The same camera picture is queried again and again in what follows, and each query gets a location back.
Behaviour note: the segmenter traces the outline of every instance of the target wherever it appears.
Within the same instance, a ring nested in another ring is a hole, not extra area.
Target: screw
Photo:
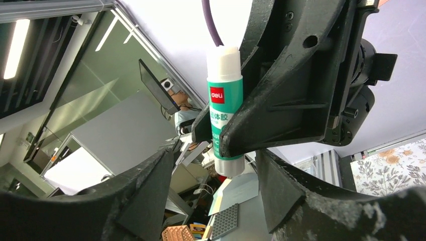
[[[289,11],[285,16],[287,17],[287,20],[292,20],[294,18],[294,13]]]
[[[284,25],[284,30],[285,30],[286,32],[290,32],[292,27],[293,27],[293,26],[291,25],[291,23],[286,23],[286,24]]]

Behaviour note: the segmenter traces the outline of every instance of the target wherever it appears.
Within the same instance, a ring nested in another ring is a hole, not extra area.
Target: glue stick
[[[244,171],[244,156],[226,158],[219,152],[219,136],[243,103],[243,76],[237,47],[219,46],[207,54],[210,122],[216,172],[233,177]]]

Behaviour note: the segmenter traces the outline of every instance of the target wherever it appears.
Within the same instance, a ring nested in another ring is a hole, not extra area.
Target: white glue stick cap
[[[207,53],[208,80],[215,82],[241,79],[240,51],[237,47],[218,46]]]
[[[224,177],[235,177],[244,172],[246,163],[244,161],[244,155],[235,160],[221,160],[215,158],[215,169],[216,172]]]

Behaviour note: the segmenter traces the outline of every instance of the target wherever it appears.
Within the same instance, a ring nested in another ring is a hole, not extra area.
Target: green glue stick label
[[[210,122],[214,154],[221,160],[235,160],[242,155],[226,158],[219,153],[219,136],[232,116],[243,103],[243,79],[232,82],[208,82],[210,96]]]

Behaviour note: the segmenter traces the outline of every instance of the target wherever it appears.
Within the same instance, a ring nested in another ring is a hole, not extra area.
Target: screw hole
[[[284,26],[284,30],[285,30],[285,32],[287,32],[287,33],[291,31],[291,28],[292,28],[291,23],[287,23],[287,24],[285,24],[285,26]]]
[[[292,11],[289,11],[286,16],[288,20],[292,20],[294,18],[294,13]]]
[[[305,39],[303,42],[303,47],[308,49],[318,44],[318,38],[314,35],[311,35]]]

